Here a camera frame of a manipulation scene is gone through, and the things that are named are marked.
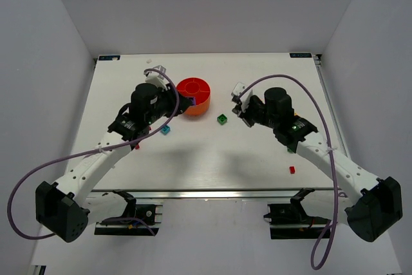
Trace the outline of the small blue lego brick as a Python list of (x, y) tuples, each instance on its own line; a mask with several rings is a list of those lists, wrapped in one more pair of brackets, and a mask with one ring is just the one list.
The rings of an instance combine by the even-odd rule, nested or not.
[(171, 128), (168, 125), (165, 125), (162, 129), (161, 129), (161, 133), (164, 135), (167, 135), (169, 132), (171, 131)]

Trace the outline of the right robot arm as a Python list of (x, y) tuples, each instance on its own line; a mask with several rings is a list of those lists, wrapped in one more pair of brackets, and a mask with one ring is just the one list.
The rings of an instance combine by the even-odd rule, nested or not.
[(336, 178), (345, 196), (313, 188), (300, 189), (290, 199), (287, 214), (292, 222), (310, 217), (348, 225), (362, 240), (374, 242), (402, 216), (400, 184), (392, 177), (381, 179), (353, 162), (339, 150), (328, 147), (326, 138), (308, 120), (295, 114), (292, 99), (283, 88), (269, 88), (260, 100), (242, 83), (232, 93), (235, 113), (248, 127), (270, 128), (277, 141), (306, 159), (328, 178)]

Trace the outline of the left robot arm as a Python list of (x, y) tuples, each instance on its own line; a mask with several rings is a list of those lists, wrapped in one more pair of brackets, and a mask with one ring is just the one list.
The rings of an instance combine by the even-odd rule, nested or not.
[(157, 87), (139, 84), (131, 100), (118, 111), (115, 120), (97, 145), (97, 152), (85, 155), (69, 173), (54, 183), (42, 182), (35, 190), (36, 219), (52, 233), (70, 243), (89, 224), (109, 218), (125, 220), (135, 215), (136, 200), (124, 191), (104, 193), (96, 200), (89, 193), (102, 177), (138, 146), (137, 139), (149, 134), (162, 117), (184, 113), (192, 102), (175, 92), (170, 84)]

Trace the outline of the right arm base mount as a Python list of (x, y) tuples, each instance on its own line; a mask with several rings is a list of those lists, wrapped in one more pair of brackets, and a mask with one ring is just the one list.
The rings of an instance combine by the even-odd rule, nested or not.
[(309, 216), (301, 202), (315, 192), (303, 188), (286, 204), (268, 204), (268, 213), (263, 216), (270, 226), (271, 240), (315, 240), (326, 227), (328, 219)]

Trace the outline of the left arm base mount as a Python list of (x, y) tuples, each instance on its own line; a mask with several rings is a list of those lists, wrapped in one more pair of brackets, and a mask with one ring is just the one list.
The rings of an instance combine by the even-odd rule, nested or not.
[(159, 201), (137, 200), (126, 191), (113, 190), (126, 206), (120, 216), (110, 216), (96, 223), (98, 236), (156, 236), (162, 222), (163, 204)]

